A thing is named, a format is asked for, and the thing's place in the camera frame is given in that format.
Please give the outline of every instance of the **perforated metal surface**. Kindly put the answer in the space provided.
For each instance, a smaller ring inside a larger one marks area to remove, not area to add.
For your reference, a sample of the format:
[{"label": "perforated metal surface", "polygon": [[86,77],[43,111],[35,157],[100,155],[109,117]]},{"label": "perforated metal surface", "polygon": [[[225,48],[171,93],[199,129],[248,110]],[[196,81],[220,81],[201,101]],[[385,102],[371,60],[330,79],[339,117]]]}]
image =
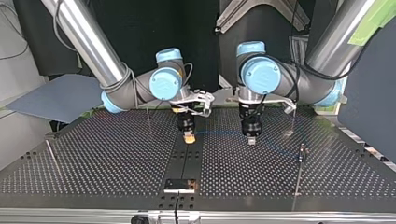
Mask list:
[{"label": "perforated metal surface", "polygon": [[281,108],[266,108],[263,134],[256,146],[248,146],[237,120],[237,109],[219,109],[205,122],[201,196],[293,196],[299,168],[296,159],[305,143],[309,149],[302,196],[396,197],[392,178],[370,161],[376,159],[346,144],[329,121],[315,118],[312,112],[300,110],[293,122]]},{"label": "perforated metal surface", "polygon": [[93,118],[25,157],[0,182],[5,194],[155,196],[177,137],[176,116],[159,111],[148,123],[146,111]]}]

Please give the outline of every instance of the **blue joint cap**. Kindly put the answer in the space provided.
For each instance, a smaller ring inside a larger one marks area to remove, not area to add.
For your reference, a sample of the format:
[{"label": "blue joint cap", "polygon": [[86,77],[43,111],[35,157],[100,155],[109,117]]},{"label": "blue joint cap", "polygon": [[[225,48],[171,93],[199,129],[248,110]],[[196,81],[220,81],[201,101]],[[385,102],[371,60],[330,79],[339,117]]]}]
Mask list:
[{"label": "blue joint cap", "polygon": [[314,105],[328,107],[337,104],[337,102],[341,98],[342,89],[343,89],[343,80],[341,79],[335,81],[332,91],[330,91],[330,93],[324,99],[315,103]]},{"label": "blue joint cap", "polygon": [[171,67],[163,67],[155,71],[149,80],[152,95],[162,101],[172,100],[181,89],[181,74]]},{"label": "blue joint cap", "polygon": [[103,101],[103,105],[110,113],[118,114],[120,112],[126,111],[126,110],[121,109],[118,106],[114,105],[113,102],[111,102],[110,99],[108,99],[108,96],[105,91],[102,91],[101,99]]},{"label": "blue joint cap", "polygon": [[266,57],[254,57],[248,60],[241,70],[242,82],[258,94],[269,94],[280,84],[278,65]]},{"label": "blue joint cap", "polygon": [[247,53],[265,53],[265,44],[261,41],[250,41],[238,45],[236,57]]},{"label": "blue joint cap", "polygon": [[176,60],[176,59],[183,59],[181,57],[181,53],[179,49],[163,49],[155,55],[157,59],[157,63]]}]

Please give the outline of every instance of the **metal rod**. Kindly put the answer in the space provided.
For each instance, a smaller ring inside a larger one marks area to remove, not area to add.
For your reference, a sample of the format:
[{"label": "metal rod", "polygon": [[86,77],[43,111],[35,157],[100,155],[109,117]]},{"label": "metal rod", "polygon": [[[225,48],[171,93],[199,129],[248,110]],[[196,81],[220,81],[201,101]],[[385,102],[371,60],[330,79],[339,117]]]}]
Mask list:
[{"label": "metal rod", "polygon": [[[52,16],[55,15],[58,1],[42,0]],[[103,86],[108,87],[122,80],[126,74],[125,66],[82,1],[63,0],[59,9],[59,23]]]},{"label": "metal rod", "polygon": [[348,41],[374,2],[375,0],[345,0],[307,56],[307,64],[324,75],[339,76],[361,52],[361,46],[348,44]]}]

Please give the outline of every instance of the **cable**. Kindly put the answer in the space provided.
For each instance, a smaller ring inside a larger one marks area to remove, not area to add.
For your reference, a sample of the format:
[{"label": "cable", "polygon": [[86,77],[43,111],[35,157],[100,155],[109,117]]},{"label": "cable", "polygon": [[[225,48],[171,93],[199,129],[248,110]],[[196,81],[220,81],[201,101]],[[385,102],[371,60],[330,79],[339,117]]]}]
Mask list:
[{"label": "cable", "polygon": [[[15,15],[15,17],[18,17],[17,12],[11,6],[9,6],[9,5],[5,4],[5,3],[0,3],[0,7],[7,8],[10,12],[12,12]],[[14,31],[26,42],[26,46],[24,47],[23,51],[21,51],[20,53],[11,55],[11,56],[0,58],[0,61],[1,60],[8,60],[8,59],[17,58],[17,57],[21,56],[22,54],[24,54],[29,49],[29,44],[27,43],[27,41],[24,38],[24,36],[22,35],[22,33],[17,29],[17,27],[14,25],[14,23],[12,23],[12,21],[6,15],[6,13],[4,13],[2,10],[0,10],[0,12],[3,14],[3,16],[6,18],[6,20],[9,22],[9,24],[12,26]]]},{"label": "cable", "polygon": [[190,77],[191,77],[191,74],[192,74],[192,69],[194,68],[194,65],[193,65],[192,63],[185,63],[185,64],[184,64],[184,67],[186,67],[186,65],[189,65],[189,66],[190,66],[190,71],[189,71],[189,74],[188,74],[187,77],[186,77],[186,80],[185,80],[184,83],[183,83],[183,86],[185,86],[185,85],[187,84],[187,82],[189,81],[189,79],[190,79]]},{"label": "cable", "polygon": [[294,61],[294,47],[293,47],[293,37],[294,37],[294,20],[296,17],[296,12],[297,12],[297,6],[299,6],[299,2],[298,0],[296,0],[295,4],[294,4],[294,9],[293,9],[293,15],[291,17],[291,26],[290,26],[290,37],[291,37],[291,62],[294,63],[295,67],[296,67],[296,72],[297,72],[297,78],[294,79],[294,76],[292,75],[292,73],[290,72],[290,70],[287,70],[291,79],[293,80],[293,88],[290,90],[290,92],[287,94],[287,97],[291,96],[294,92],[296,92],[296,98],[294,100],[294,103],[297,103],[300,100],[300,92],[298,89],[298,82],[300,81],[300,67],[297,65],[297,62]]},{"label": "cable", "polygon": [[21,56],[22,54],[24,54],[28,49],[29,49],[29,45],[26,44],[26,46],[25,46],[25,48],[24,48],[24,50],[22,52],[17,53],[17,54],[12,55],[12,56],[7,56],[7,57],[4,57],[4,58],[0,58],[0,60],[7,60],[7,59],[17,58],[17,57]]},{"label": "cable", "polygon": [[257,114],[259,114],[260,110],[262,110],[262,106],[264,105],[264,101],[265,101],[266,97],[267,97],[267,95],[264,95],[262,97],[262,99],[260,100],[260,102],[259,102],[259,106],[256,107],[256,109],[253,111],[253,113],[251,113],[248,116],[242,118],[242,120],[250,119],[251,117],[256,116]]},{"label": "cable", "polygon": [[64,2],[64,0],[58,0],[58,2],[56,3],[56,10],[55,10],[55,15],[53,16],[53,20],[52,20],[52,25],[53,25],[53,31],[56,35],[56,38],[58,38],[59,42],[61,42],[62,45],[64,45],[67,49],[70,49],[74,52],[77,52],[76,49],[68,46],[61,38],[61,36],[59,35],[59,31],[58,31],[58,23],[61,24],[59,22],[59,10],[61,8],[61,4]]}]

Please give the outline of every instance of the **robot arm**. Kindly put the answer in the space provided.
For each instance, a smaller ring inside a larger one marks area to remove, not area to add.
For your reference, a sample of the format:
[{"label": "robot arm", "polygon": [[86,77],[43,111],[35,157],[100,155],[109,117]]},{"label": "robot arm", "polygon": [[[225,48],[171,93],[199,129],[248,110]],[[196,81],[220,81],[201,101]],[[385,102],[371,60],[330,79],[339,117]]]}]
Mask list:
[{"label": "robot arm", "polygon": [[262,110],[257,108],[262,106],[264,95],[272,93],[304,105],[331,106],[339,101],[342,84],[336,79],[362,49],[348,41],[374,1],[345,1],[307,56],[306,64],[299,66],[301,69],[267,55],[262,42],[246,42],[238,46],[240,117],[242,132],[249,138],[249,143],[254,143],[250,139],[262,133],[260,113],[257,113]]},{"label": "robot arm", "polygon": [[[208,116],[214,98],[210,93],[194,93],[188,89],[179,49],[158,52],[158,68],[135,77],[132,70],[121,62],[82,1],[42,2],[99,80],[104,90],[101,97],[107,110],[119,113],[156,98],[169,101],[178,114],[178,128],[185,134],[186,143],[194,142],[193,116]],[[205,104],[202,113],[193,110],[195,103]]]}]

